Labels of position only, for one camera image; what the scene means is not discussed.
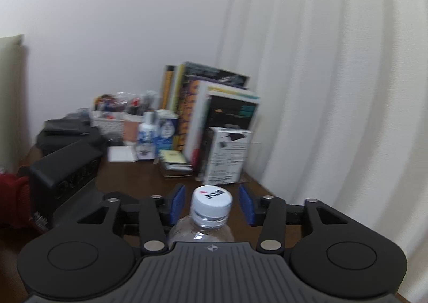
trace white basket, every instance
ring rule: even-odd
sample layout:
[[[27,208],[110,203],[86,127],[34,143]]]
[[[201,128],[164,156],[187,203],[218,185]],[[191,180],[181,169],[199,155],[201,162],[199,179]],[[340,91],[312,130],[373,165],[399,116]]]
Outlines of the white basket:
[[[125,131],[124,128],[124,120],[122,119],[104,119],[101,117],[97,117],[93,111],[91,113],[91,126],[98,127],[100,129],[101,134],[109,134],[109,133],[120,133],[120,136],[123,136]]]

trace red cloth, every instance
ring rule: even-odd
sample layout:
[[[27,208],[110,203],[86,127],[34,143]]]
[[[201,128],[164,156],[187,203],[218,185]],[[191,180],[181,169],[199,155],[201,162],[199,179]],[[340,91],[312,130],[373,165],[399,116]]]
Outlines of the red cloth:
[[[31,217],[28,177],[0,175],[0,223],[14,228],[35,227]]]

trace white box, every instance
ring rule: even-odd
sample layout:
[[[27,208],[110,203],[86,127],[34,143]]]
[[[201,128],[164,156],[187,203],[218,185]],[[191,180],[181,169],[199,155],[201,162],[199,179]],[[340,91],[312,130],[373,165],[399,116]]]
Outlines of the white box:
[[[207,137],[201,147],[199,172],[204,185],[239,181],[251,142],[251,131],[211,127]]]

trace white curtain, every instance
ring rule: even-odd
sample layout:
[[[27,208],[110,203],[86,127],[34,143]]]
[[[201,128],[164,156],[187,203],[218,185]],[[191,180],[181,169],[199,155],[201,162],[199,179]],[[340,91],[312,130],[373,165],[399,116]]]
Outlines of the white curtain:
[[[247,171],[396,242],[428,300],[428,0],[230,0],[218,65],[262,99]]]

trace wooden desk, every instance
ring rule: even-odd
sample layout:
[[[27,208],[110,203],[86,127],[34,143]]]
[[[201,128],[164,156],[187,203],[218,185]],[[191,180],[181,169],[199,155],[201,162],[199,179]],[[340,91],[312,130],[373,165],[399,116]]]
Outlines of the wooden desk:
[[[37,149],[33,148],[28,155],[26,163],[30,164],[39,158],[40,153]],[[186,206],[183,211],[184,216],[189,213],[193,190],[201,185],[194,178],[165,179],[160,174],[158,166],[151,162],[104,162],[97,177],[97,186],[101,191],[121,191],[135,198],[142,198],[153,194],[166,195],[177,183],[185,184],[187,187]],[[247,185],[258,195],[268,194],[255,181],[250,180]],[[237,203],[237,185],[229,187],[228,190],[234,198],[228,225],[236,241],[249,241],[254,247],[261,228],[252,228],[245,222]],[[286,233],[286,247],[294,246],[301,238],[300,226],[287,226]],[[16,257],[22,247],[37,236],[38,233],[30,228],[21,230],[4,228],[0,230],[0,301],[2,303],[19,303],[27,297],[26,290],[16,270]],[[138,237],[125,236],[125,239],[133,246],[139,244]]]

